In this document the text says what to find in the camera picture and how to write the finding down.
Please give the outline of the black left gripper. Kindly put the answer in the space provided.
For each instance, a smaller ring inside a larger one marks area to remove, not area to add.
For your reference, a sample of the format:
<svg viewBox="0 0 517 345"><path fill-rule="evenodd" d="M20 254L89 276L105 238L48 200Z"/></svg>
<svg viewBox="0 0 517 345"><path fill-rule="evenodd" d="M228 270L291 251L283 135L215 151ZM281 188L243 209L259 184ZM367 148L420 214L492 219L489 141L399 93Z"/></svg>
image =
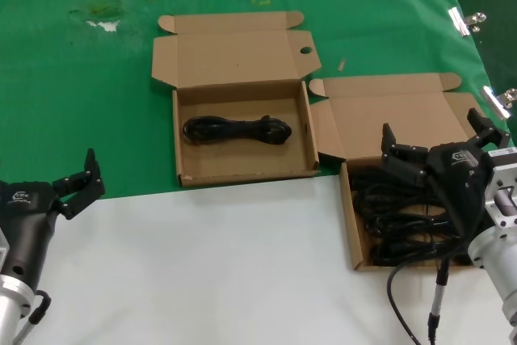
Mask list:
<svg viewBox="0 0 517 345"><path fill-rule="evenodd" d="M86 153L83 171L54 181L1 182L1 231L9 250L1 273L38 281L61 213L72 220L105 194L95 151Z"/></svg>

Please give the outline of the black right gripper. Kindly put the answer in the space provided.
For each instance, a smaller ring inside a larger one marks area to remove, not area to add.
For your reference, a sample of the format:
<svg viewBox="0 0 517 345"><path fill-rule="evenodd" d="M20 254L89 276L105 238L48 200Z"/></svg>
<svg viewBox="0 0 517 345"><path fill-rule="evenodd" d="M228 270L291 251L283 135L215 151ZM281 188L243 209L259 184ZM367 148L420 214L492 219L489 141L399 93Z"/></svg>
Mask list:
<svg viewBox="0 0 517 345"><path fill-rule="evenodd" d="M413 187L428 183L453 221L460 239L472 241L485 214L485 189L489 165L483 147L504 149L510 144L510 133L470 108L467 120L475 134L467 142L432 147L397 143L388 123L383 124L381 141L382 168Z"/></svg>

